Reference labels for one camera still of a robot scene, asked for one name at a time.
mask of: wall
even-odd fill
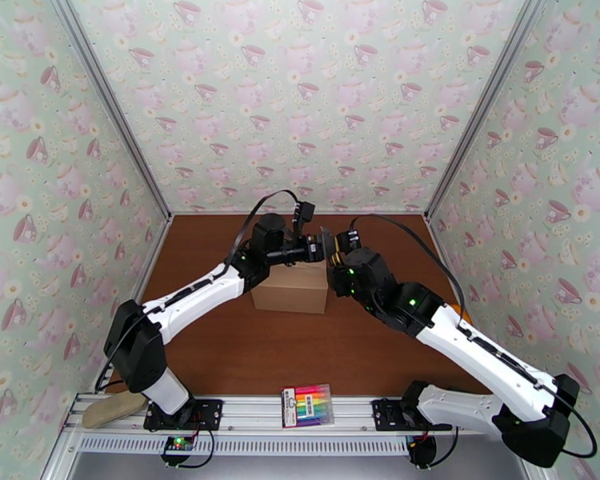
[[[73,0],[173,211],[422,211],[523,0]]]
[[[550,0],[434,225],[476,322],[576,378],[600,442],[600,0]],[[557,466],[600,478],[600,453]]]
[[[0,0],[0,478],[39,477],[161,220],[51,5]]]

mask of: teapot pattern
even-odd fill
[[[523,3],[162,1],[74,8],[164,198],[196,212],[248,211],[263,178],[326,210],[426,208]]]
[[[97,2],[99,28],[131,39],[132,5]],[[0,478],[42,474],[102,366],[94,317],[130,295],[162,222],[70,45],[47,0],[0,0]]]
[[[539,19],[431,225],[474,323],[573,377],[600,438],[600,0]],[[600,451],[555,469],[600,478]]]

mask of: cardboard box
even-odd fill
[[[326,262],[272,266],[269,277],[251,290],[257,310],[324,314]]]

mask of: wooden table surface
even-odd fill
[[[421,217],[397,219],[433,248]],[[316,215],[304,231],[317,233],[326,226],[336,234],[350,220]],[[176,217],[144,300],[168,294],[213,269],[243,221],[243,215]],[[397,280],[419,281],[454,302],[443,272],[408,235],[372,218],[361,219],[357,228],[363,245],[384,256]],[[260,311],[245,294],[185,328],[166,352],[169,367],[194,394],[278,394],[283,386],[328,382],[332,394],[389,396],[402,395],[413,380],[485,391],[439,352],[391,330],[353,299],[336,298],[332,291],[325,314]]]

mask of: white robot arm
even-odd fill
[[[105,353],[129,390],[173,416],[176,427],[190,419],[195,399],[167,366],[164,345],[216,306],[251,290],[268,277],[271,265],[327,259],[330,287],[338,296],[353,297],[368,313],[441,352],[491,390],[491,395],[466,394],[412,383],[401,406],[415,430],[438,424],[476,430],[502,438],[529,462],[554,463],[569,430],[570,409],[563,402],[573,406],[578,395],[573,379],[554,378],[519,360],[424,286],[396,282],[382,256],[361,247],[357,232],[336,239],[323,231],[289,241],[284,219],[266,214],[248,243],[230,262],[188,286],[142,306],[125,302],[115,315]]]

